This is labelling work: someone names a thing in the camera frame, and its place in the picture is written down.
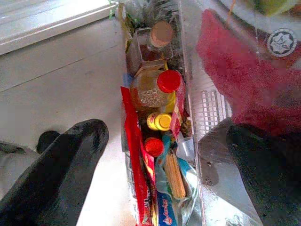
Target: round logo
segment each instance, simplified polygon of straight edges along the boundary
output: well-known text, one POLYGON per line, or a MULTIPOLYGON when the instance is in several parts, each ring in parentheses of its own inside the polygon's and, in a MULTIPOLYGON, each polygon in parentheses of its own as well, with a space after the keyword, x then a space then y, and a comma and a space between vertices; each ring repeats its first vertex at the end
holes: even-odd
POLYGON ((171 225, 173 223, 173 220, 170 217, 167 217, 163 220, 163 222, 167 225, 171 225))
POLYGON ((290 55, 297 46, 297 37, 294 32, 287 28, 274 31, 268 39, 268 49, 277 57, 290 55))

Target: glass bottle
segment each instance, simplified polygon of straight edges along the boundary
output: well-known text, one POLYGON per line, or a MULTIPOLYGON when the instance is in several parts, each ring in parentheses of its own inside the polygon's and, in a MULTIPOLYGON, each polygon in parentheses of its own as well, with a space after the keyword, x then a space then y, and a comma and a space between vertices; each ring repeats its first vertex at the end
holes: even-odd
POLYGON ((162 68, 173 56, 170 45, 173 34, 171 25, 165 21, 156 23, 153 28, 138 29, 127 52, 128 72, 135 76, 150 67, 162 68))
POLYGON ((174 99, 181 74, 174 70, 144 70, 133 80, 130 92, 136 110, 166 106, 174 99))

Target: red cap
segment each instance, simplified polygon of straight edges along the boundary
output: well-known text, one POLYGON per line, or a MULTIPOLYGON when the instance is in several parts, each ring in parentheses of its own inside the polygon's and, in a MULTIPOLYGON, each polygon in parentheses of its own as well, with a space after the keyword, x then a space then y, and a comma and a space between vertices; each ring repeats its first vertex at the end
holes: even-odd
POLYGON ((153 157, 158 157, 163 153, 163 142, 160 139, 150 137, 144 142, 145 150, 153 157))
POLYGON ((172 93, 176 91, 181 83, 181 74, 175 70, 162 72, 158 79, 157 85, 162 92, 172 93))

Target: red towel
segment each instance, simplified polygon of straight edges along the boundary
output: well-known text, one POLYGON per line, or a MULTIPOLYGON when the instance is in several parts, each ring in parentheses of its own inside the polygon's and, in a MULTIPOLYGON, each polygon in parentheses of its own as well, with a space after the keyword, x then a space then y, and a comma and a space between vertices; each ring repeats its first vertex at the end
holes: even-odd
POLYGON ((272 135, 300 131, 301 103, 292 102, 301 93, 300 70, 280 69, 259 60, 211 10, 203 12, 197 51, 206 73, 232 105, 234 123, 253 125, 272 135))

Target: tiled floor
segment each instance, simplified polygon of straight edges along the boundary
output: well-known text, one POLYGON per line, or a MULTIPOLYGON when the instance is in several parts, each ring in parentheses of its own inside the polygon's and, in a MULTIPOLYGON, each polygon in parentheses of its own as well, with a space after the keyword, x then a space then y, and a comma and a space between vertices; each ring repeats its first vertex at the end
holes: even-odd
POLYGON ((102 119, 110 140, 79 226, 133 226, 120 144, 125 56, 115 20, 105 19, 0 57, 0 140, 34 149, 49 129, 102 119))

